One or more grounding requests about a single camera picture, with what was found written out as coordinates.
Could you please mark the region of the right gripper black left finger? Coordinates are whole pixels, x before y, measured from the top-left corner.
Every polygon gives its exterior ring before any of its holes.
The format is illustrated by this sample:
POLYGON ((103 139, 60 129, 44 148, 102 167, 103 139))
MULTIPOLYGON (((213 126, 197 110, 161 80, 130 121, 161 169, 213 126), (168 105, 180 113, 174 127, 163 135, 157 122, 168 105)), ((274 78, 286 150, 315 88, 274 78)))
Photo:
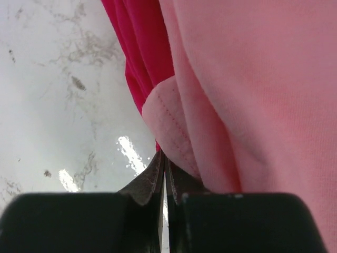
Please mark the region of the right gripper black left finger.
POLYGON ((163 153, 119 191, 127 197, 120 252, 161 252, 163 229, 163 153))

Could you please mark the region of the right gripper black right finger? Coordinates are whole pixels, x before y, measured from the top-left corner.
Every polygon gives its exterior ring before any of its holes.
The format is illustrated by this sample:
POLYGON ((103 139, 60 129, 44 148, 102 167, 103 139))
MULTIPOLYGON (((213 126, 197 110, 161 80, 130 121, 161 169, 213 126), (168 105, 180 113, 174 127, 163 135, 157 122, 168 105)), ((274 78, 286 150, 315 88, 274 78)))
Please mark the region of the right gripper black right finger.
POLYGON ((182 197, 184 193, 201 194, 208 190, 168 158, 165 159, 165 179, 170 252, 189 252, 182 197))

